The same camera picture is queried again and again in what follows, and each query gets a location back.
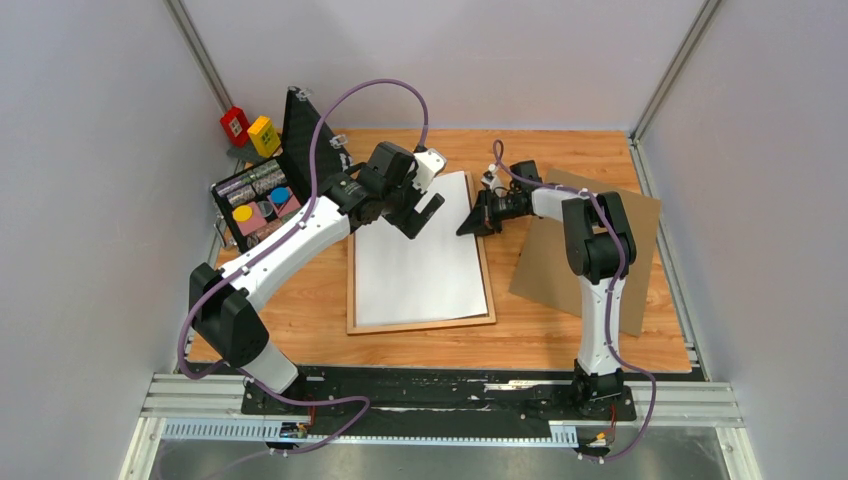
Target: robotic arm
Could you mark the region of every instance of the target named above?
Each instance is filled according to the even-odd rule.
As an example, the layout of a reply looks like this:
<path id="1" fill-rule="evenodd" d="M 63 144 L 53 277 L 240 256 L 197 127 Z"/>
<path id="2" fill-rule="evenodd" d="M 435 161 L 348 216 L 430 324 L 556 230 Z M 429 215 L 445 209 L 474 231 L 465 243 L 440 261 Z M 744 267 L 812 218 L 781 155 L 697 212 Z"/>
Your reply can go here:
<path id="1" fill-rule="evenodd" d="M 475 236 L 499 233 L 504 220 L 524 215 L 562 222 L 565 254 L 572 272 L 579 277 L 582 299 L 583 336 L 574 365 L 572 401 L 581 410 L 604 409 L 624 391 L 624 374 L 621 365 L 610 354 L 605 334 L 607 292 L 620 261 L 612 237 L 606 231 L 596 232 L 596 228 L 602 228 L 601 219 L 590 200 L 578 193 L 539 188 L 518 181 L 511 182 L 507 190 L 497 180 L 494 170 L 490 168 L 484 174 L 486 188 L 478 193 L 474 208 L 456 233 Z M 516 163 L 510 171 L 535 183 L 541 181 L 532 160 Z M 636 244 L 619 194 L 602 193 L 597 200 L 621 241 L 626 257 L 622 278 L 613 287 L 609 318 L 612 347 L 617 352 L 621 292 L 626 280 L 624 276 L 636 260 Z"/>
<path id="2" fill-rule="evenodd" d="M 217 271 L 204 263 L 192 272 L 189 306 L 222 278 L 243 271 L 212 296 L 192 322 L 227 364 L 245 370 L 278 393 L 294 383 L 299 375 L 297 367 L 270 341 L 257 312 L 309 260 L 380 216 L 408 238 L 415 238 L 444 203 L 441 195 L 435 195 L 421 212 L 415 210 L 433 178 L 447 164 L 434 149 L 416 150 L 421 151 L 413 154 L 382 142 L 366 164 L 329 177 L 319 187 L 311 218 L 302 218 L 301 210 L 291 220 L 302 231 L 252 267 L 247 266 L 251 257 L 270 248 L 287 228 L 278 229 Z M 351 175 L 357 171 L 354 179 Z"/>

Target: wooden tabletop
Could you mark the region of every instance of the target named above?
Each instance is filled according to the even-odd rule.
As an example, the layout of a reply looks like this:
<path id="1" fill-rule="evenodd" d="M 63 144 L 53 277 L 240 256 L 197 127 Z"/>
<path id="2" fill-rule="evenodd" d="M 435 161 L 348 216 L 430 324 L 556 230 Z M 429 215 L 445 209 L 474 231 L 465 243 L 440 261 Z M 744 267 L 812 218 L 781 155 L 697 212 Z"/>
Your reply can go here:
<path id="1" fill-rule="evenodd" d="M 356 161 L 390 141 L 412 149 L 418 130 L 337 130 Z M 492 141 L 505 144 L 504 161 L 535 159 L 542 178 L 566 170 L 639 192 L 623 133 L 495 130 L 431 130 L 427 146 L 447 159 L 447 172 L 479 178 L 492 162 Z M 580 346 L 581 320 L 509 293 L 530 218 L 510 220 L 500 235 L 485 238 L 495 297 L 496 325 L 348 336 L 345 331 L 347 242 L 341 241 L 297 272 L 260 313 L 271 339 L 295 363 L 416 367 L 486 367 L 571 370 Z M 219 264 L 233 259 L 222 251 Z M 622 334 L 622 357 L 655 372 L 688 372 L 690 364 L 668 282 L 654 253 L 642 335 Z M 217 359 L 199 336 L 189 358 Z"/>

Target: red box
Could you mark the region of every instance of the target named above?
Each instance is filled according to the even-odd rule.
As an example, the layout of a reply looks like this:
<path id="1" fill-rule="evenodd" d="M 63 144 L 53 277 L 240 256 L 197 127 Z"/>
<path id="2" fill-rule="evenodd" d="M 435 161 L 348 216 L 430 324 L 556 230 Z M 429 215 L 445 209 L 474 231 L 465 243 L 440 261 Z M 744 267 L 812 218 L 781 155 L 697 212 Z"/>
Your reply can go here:
<path id="1" fill-rule="evenodd" d="M 243 147 L 250 140 L 250 136 L 247 134 L 250 124 L 247 123 L 247 116 L 242 109 L 238 107 L 229 109 L 220 121 L 233 145 Z"/>

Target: gray floor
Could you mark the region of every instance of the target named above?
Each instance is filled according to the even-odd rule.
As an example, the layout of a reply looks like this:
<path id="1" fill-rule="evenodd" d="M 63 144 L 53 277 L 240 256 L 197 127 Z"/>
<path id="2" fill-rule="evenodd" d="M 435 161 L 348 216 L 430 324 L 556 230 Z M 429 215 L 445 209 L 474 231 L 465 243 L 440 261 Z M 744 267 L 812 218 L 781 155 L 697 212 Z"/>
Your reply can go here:
<path id="1" fill-rule="evenodd" d="M 619 447 L 634 429 L 620 429 Z M 264 446 L 247 442 L 183 441 L 161 447 L 164 480 L 214 474 Z M 154 472 L 151 479 L 156 480 Z M 629 456 L 606 465 L 578 461 L 551 448 L 330 445 L 300 457 L 262 457 L 216 479 L 498 480 L 498 479 L 729 479 L 712 428 L 653 428 Z"/>

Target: wooden tray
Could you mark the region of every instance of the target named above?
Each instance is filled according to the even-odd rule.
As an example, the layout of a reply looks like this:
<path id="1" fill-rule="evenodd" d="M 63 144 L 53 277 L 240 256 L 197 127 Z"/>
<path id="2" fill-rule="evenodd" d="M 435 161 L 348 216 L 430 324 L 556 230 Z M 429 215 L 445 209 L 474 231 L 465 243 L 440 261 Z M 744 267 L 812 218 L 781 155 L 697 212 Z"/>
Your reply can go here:
<path id="1" fill-rule="evenodd" d="M 468 183 L 468 203 L 471 205 L 474 198 L 474 181 L 471 174 L 465 172 Z M 468 327 L 473 325 L 491 325 L 497 322 L 495 317 L 495 301 L 492 295 L 492 281 L 489 278 L 489 263 L 486 260 L 486 247 L 483 239 L 477 238 L 477 258 L 480 260 L 480 272 L 483 275 L 483 291 L 486 295 L 486 310 L 483 315 L 456 318 L 453 320 L 436 320 L 432 322 L 419 322 L 413 324 L 399 325 L 375 325 L 370 327 L 359 327 L 356 325 L 356 249 L 354 239 L 356 234 L 348 236 L 347 244 L 347 334 L 360 335 L 367 333 L 403 332 L 410 330 L 429 330 L 434 328 Z"/>

